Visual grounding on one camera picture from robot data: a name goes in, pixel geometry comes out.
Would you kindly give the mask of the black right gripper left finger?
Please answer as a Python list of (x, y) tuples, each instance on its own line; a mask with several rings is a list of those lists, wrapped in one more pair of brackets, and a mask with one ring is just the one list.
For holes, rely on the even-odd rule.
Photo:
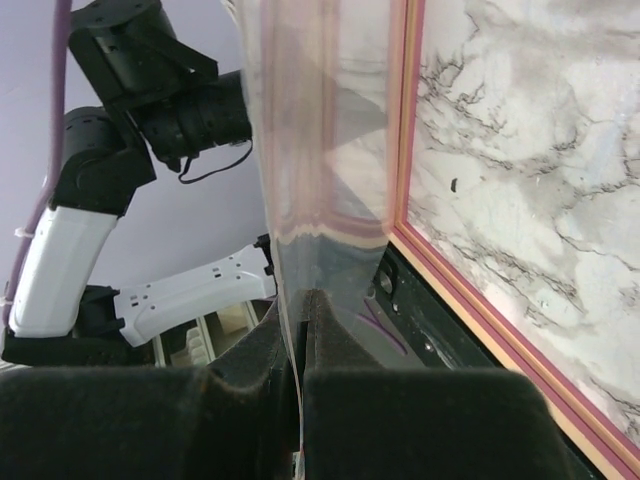
[(288, 479), (297, 415), (279, 312), (200, 367), (1, 377), (5, 479)]

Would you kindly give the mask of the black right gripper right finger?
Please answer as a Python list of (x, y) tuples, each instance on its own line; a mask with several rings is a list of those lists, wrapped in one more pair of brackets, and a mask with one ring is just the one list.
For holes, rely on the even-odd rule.
[(303, 447), (309, 479), (569, 479), (547, 403), (504, 369), (382, 367), (307, 292)]

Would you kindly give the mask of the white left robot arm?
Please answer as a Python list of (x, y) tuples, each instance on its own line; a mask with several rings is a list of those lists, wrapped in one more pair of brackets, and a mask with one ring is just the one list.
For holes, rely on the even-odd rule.
[(1, 300), (12, 365), (133, 365), (185, 323), (274, 297), (270, 240), (128, 288), (89, 281), (136, 191), (164, 164), (183, 185), (204, 151), (253, 146), (243, 74), (180, 42), (159, 1), (54, 10), (52, 153)]

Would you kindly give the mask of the pink wooden picture frame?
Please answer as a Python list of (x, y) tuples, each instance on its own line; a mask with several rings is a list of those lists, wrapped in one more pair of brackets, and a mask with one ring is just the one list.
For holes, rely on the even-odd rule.
[(639, 475), (639, 5), (410, 1), (394, 241), (609, 479)]

